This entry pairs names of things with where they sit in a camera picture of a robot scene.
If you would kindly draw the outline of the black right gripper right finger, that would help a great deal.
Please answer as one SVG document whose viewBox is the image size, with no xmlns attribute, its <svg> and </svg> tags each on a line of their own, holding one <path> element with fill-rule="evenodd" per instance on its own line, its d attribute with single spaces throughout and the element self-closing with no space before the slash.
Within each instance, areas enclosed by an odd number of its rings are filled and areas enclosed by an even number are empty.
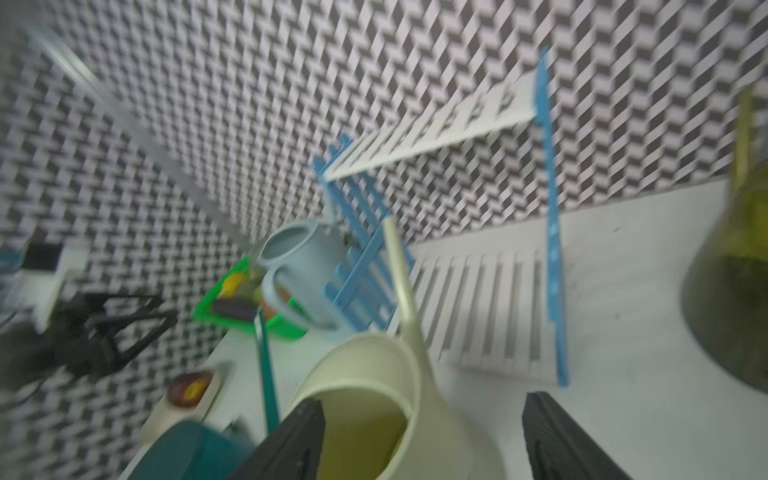
<svg viewBox="0 0 768 480">
<path fill-rule="evenodd" d="M 548 392 L 526 395 L 522 426 L 534 479 L 630 479 Z"/>
</svg>

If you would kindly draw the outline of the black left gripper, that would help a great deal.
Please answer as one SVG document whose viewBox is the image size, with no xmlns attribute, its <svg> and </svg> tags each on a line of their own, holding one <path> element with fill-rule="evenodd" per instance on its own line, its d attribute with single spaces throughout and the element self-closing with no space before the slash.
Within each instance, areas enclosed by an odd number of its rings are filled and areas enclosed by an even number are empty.
<svg viewBox="0 0 768 480">
<path fill-rule="evenodd" d="M 42 334 L 35 366 L 38 378 L 64 369 L 75 378 L 103 378 L 134 360 L 178 322 L 178 311 L 163 309 L 156 294 L 86 292 L 55 304 Z M 118 335 L 142 321 L 158 324 L 126 349 Z"/>
</svg>

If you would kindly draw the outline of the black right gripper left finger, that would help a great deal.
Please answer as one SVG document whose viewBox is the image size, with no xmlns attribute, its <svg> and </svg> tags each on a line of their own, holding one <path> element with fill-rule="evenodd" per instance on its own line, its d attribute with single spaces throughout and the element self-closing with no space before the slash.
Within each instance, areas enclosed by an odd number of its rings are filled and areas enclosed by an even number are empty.
<svg viewBox="0 0 768 480">
<path fill-rule="evenodd" d="M 302 400 L 230 479 L 316 479 L 323 449 L 326 420 L 322 403 Z"/>
</svg>

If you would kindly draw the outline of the pale green watering can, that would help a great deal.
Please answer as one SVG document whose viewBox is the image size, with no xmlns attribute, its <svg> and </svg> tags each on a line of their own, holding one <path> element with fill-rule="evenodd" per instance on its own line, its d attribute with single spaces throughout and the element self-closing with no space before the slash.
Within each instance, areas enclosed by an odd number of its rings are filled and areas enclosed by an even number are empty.
<svg viewBox="0 0 768 480">
<path fill-rule="evenodd" d="M 357 334 L 309 371 L 291 401 L 315 400 L 320 479 L 502 479 L 498 447 L 436 385 L 398 227 L 382 223 L 399 334 Z"/>
</svg>

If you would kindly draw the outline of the dark teal watering can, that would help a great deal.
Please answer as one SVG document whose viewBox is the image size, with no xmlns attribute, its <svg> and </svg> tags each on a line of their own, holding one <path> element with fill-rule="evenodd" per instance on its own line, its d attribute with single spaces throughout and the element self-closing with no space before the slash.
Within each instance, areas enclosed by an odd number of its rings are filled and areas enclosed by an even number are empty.
<svg viewBox="0 0 768 480">
<path fill-rule="evenodd" d="M 231 330 L 202 364 L 234 365 L 206 418 L 184 420 L 142 446 L 123 479 L 227 479 L 280 423 L 263 315 L 253 334 Z"/>
</svg>

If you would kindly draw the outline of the light blue watering can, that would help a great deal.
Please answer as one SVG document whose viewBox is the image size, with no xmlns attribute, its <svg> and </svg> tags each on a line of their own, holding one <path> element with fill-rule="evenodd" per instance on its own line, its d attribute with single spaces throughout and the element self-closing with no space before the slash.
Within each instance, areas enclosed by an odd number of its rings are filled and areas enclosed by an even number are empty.
<svg viewBox="0 0 768 480">
<path fill-rule="evenodd" d="M 263 244 L 258 256 L 266 270 L 262 298 L 291 324 L 341 342 L 356 329 L 325 293 L 345 249 L 330 188 L 326 183 L 321 187 L 321 218 L 288 223 Z"/>
</svg>

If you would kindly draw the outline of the olive transparent watering can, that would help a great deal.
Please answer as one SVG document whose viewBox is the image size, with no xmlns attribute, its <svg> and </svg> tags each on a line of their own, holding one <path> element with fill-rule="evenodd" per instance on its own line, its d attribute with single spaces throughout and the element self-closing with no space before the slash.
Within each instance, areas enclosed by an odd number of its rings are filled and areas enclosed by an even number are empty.
<svg viewBox="0 0 768 480">
<path fill-rule="evenodd" d="M 738 96 L 726 209 L 686 273 L 684 320 L 703 350 L 767 391 L 767 162 L 753 151 L 754 87 Z"/>
</svg>

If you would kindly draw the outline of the blue and white slatted shelf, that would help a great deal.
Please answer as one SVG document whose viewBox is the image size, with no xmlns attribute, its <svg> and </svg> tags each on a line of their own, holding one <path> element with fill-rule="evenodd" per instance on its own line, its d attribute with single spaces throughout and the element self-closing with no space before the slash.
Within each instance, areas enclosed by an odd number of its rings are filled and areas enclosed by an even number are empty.
<svg viewBox="0 0 768 480">
<path fill-rule="evenodd" d="M 358 139 L 340 135 L 312 164 L 333 223 L 353 235 L 325 284 L 326 297 L 358 329 L 396 333 L 396 303 L 382 224 L 391 217 L 373 174 L 520 124 L 541 128 L 545 166 L 555 169 L 547 61 L 440 109 Z M 437 364 L 566 386 L 563 254 L 558 196 L 547 188 L 544 231 L 509 226 L 407 248 L 406 273 L 428 353 Z"/>
</svg>

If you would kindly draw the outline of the red apple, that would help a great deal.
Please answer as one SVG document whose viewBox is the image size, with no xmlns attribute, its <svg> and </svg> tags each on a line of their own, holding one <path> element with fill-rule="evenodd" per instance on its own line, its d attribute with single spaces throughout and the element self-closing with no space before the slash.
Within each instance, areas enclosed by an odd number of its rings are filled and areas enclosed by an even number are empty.
<svg viewBox="0 0 768 480">
<path fill-rule="evenodd" d="M 175 377 L 168 386 L 168 401 L 183 409 L 195 408 L 202 400 L 214 374 L 209 370 L 185 373 Z"/>
</svg>

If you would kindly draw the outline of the white dish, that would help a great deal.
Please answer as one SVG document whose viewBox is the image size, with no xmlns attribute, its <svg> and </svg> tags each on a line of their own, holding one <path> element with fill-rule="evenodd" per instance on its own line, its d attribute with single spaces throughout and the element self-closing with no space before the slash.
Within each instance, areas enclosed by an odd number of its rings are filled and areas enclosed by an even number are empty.
<svg viewBox="0 0 768 480">
<path fill-rule="evenodd" d="M 139 444 L 149 446 L 160 438 L 168 429 L 184 420 L 194 420 L 201 422 L 209 414 L 219 394 L 223 391 L 225 382 L 233 371 L 232 362 L 225 361 L 214 365 L 203 365 L 196 370 L 185 372 L 192 373 L 197 371 L 209 370 L 214 374 L 212 383 L 203 396 L 201 402 L 190 409 L 178 408 L 172 405 L 167 399 L 167 389 L 164 391 L 158 404 L 150 413 L 148 419 L 142 426 L 139 434 Z"/>
</svg>

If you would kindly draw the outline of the green plastic basket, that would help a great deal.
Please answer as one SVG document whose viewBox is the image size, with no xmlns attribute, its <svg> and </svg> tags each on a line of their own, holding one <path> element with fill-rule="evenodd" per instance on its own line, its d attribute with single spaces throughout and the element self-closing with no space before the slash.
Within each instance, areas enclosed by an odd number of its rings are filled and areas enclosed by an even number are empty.
<svg viewBox="0 0 768 480">
<path fill-rule="evenodd" d="M 286 341 L 302 338 L 307 330 L 282 314 L 263 309 L 260 276 L 250 259 L 241 259 L 195 306 L 194 321 L 253 334 L 254 318 L 264 314 L 266 331 Z"/>
</svg>

